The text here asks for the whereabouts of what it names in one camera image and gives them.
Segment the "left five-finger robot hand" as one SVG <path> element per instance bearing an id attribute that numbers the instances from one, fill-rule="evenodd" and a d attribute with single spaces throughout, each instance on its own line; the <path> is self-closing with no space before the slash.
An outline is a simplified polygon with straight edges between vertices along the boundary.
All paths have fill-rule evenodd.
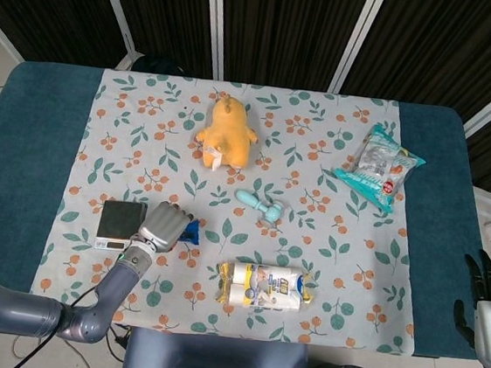
<path id="1" fill-rule="evenodd" d="M 177 204 L 163 201 L 146 216 L 138 233 L 131 237 L 130 245 L 151 253 L 166 253 L 193 219 L 192 214 Z"/>

